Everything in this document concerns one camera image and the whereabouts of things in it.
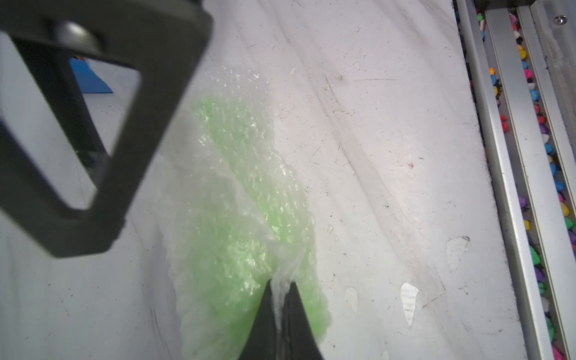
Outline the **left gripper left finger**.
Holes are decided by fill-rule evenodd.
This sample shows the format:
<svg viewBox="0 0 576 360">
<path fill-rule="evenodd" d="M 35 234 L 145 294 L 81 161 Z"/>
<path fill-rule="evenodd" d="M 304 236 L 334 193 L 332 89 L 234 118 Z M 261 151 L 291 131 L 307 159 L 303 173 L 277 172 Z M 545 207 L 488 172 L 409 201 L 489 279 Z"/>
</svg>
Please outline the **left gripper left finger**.
<svg viewBox="0 0 576 360">
<path fill-rule="evenodd" d="M 271 281 L 265 286 L 255 319 L 239 360 L 274 360 L 278 358 L 278 329 Z"/>
</svg>

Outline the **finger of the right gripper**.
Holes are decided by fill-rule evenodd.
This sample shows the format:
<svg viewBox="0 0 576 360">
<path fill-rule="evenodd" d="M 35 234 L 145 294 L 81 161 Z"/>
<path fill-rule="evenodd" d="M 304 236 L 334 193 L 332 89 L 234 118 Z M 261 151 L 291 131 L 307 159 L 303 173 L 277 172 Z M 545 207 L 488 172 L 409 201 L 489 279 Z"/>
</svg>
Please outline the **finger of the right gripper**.
<svg viewBox="0 0 576 360">
<path fill-rule="evenodd" d="M 90 207 L 68 206 L 1 126 L 1 210 L 56 258 L 108 251 L 212 36 L 201 1 L 3 1 L 15 45 L 96 187 Z M 108 153 L 70 60 L 139 72 L 115 149 Z"/>
</svg>

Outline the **blue tape dispenser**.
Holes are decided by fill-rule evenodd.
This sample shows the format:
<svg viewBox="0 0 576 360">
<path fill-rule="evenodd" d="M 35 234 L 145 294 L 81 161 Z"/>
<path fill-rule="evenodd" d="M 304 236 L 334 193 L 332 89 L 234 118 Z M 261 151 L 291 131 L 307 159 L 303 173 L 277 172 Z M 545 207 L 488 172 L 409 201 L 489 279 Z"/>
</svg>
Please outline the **blue tape dispenser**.
<svg viewBox="0 0 576 360">
<path fill-rule="evenodd" d="M 70 67 L 83 94 L 112 94 L 113 90 L 80 58 L 70 58 Z"/>
</svg>

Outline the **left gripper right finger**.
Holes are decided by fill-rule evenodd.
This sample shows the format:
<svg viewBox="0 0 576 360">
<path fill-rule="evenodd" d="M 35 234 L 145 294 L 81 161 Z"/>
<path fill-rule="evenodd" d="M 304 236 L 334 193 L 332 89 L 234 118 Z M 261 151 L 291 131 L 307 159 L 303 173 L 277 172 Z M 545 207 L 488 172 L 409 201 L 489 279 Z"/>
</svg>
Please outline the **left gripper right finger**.
<svg viewBox="0 0 576 360">
<path fill-rule="evenodd" d="M 280 327 L 280 358 L 323 360 L 296 282 L 284 297 Z"/>
</svg>

